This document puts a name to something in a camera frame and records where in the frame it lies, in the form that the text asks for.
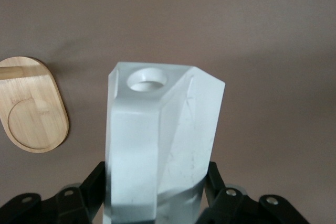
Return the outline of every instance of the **light wood object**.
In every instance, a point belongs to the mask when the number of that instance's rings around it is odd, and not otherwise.
[[[50,71],[38,60],[27,57],[0,62],[0,118],[9,139],[35,153],[56,148],[69,129]]]

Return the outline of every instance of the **wooden coaster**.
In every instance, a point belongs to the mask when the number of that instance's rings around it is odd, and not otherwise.
[[[9,139],[26,151],[47,152],[63,142],[67,113],[41,62],[20,56],[0,62],[0,119]]]

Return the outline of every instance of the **wooden dowel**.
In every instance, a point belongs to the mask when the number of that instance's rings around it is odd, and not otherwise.
[[[22,67],[0,67],[0,81],[20,78],[23,76]]]

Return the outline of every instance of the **wooden tray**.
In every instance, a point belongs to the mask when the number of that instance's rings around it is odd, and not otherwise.
[[[20,56],[0,62],[0,119],[9,139],[26,151],[47,152],[63,142],[67,113],[41,62]]]

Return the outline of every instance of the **white geometric object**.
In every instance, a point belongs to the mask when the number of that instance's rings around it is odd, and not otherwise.
[[[193,224],[224,82],[182,65],[120,62],[109,75],[104,224]]]

